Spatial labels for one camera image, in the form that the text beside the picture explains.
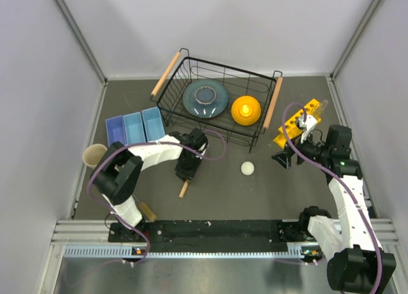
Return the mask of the wooden test tube clamp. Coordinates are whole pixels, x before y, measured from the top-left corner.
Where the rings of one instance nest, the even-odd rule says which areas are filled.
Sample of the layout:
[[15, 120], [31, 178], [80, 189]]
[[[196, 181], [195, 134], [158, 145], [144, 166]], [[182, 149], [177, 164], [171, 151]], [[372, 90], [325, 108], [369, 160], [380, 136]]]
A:
[[183, 183], [182, 189], [180, 190], [180, 193], [179, 193], [179, 196], [178, 196], [179, 198], [184, 197], [184, 195], [185, 195], [185, 193], [186, 193], [186, 191], [188, 189], [188, 186], [189, 186], [189, 180], [185, 180], [184, 183]]

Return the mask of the white round lid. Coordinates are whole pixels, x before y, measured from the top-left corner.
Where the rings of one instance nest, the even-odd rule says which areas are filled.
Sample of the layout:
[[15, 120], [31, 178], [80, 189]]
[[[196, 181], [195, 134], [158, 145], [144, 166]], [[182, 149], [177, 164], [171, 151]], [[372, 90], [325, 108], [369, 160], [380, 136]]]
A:
[[252, 175], [254, 173], [254, 170], [255, 170], [255, 167], [253, 163], [251, 163], [250, 161], [245, 161], [241, 165], [241, 172], [244, 175]]

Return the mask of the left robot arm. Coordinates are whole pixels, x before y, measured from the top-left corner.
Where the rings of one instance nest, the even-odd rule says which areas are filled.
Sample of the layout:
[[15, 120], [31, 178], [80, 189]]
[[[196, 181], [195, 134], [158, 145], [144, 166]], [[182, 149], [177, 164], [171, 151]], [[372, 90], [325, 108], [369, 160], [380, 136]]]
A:
[[145, 231], [142, 213], [133, 198], [140, 173], [174, 160], [177, 162], [176, 176], [182, 181], [192, 180], [207, 147], [208, 138], [197, 128], [188, 134], [172, 132], [156, 141], [132, 147], [114, 142], [91, 173], [90, 182], [108, 202], [113, 214], [124, 223], [123, 234], [136, 241]]

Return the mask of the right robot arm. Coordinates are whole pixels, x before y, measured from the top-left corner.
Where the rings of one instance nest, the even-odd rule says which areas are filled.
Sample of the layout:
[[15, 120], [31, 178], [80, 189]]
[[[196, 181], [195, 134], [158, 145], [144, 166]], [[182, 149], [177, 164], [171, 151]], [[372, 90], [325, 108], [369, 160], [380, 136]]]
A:
[[297, 225], [299, 236], [315, 239], [327, 264], [327, 279], [335, 291], [382, 293], [396, 269], [396, 259], [383, 250], [377, 239], [363, 196], [363, 174], [357, 160], [351, 159], [351, 128], [329, 127], [324, 142], [314, 142], [312, 135], [298, 135], [286, 142], [283, 151], [273, 159], [284, 168], [304, 161], [318, 167], [326, 175], [335, 200], [340, 228], [337, 229], [327, 211], [306, 208]]

